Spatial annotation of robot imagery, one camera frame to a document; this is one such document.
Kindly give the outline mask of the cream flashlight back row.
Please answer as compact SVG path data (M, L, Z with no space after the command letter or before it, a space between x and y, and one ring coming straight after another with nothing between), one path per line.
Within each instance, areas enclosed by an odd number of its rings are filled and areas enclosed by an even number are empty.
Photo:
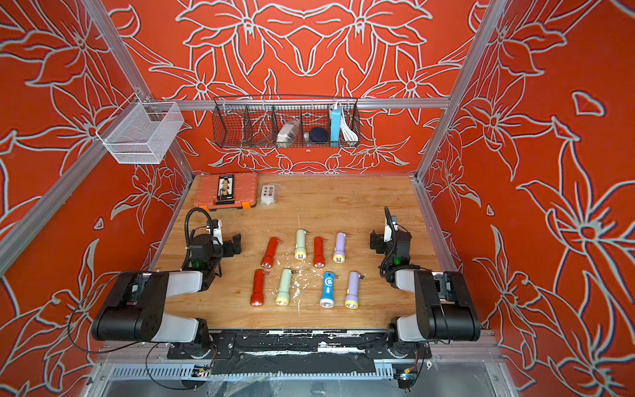
M294 257L296 260L304 261L308 254L306 248L306 236L307 232L304 229L299 229L296 233Z

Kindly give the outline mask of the purple flashlight back row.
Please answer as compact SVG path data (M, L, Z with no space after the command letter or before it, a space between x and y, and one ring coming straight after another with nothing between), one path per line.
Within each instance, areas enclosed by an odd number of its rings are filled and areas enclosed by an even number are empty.
M344 263L346 260L346 238L347 235L345 233L337 233L335 249L332 256L335 263Z

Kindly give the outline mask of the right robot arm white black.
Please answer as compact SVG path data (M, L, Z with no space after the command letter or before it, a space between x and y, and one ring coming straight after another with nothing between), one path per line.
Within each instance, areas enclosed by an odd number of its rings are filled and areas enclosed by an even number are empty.
M413 237L384 208L385 231L370 234L370 249L384 258L378 266L382 279L415 298L415 313L397 317L388 326L387 342L475 342L481 323L463 274L432 271L412 263Z

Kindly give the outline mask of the red flashlight back row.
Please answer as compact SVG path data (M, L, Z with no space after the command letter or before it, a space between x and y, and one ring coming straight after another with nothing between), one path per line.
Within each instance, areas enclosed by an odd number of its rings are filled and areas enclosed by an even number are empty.
M266 252L261 260L261 267L264 269L271 269L274 264L275 254L277 246L279 245L279 238L272 237L269 239Z
M314 238L314 267L321 269L326 266L324 256L324 239L322 237Z

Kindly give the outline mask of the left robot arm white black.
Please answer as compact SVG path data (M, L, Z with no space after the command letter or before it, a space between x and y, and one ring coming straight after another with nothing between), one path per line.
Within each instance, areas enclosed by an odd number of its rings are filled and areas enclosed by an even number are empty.
M204 319L165 312L167 299L197 294L223 276L221 262L241 254L241 234L223 239L222 222L202 208L185 218L186 256L178 271L127 271L115 280L91 333L98 341L170 342L209 349Z

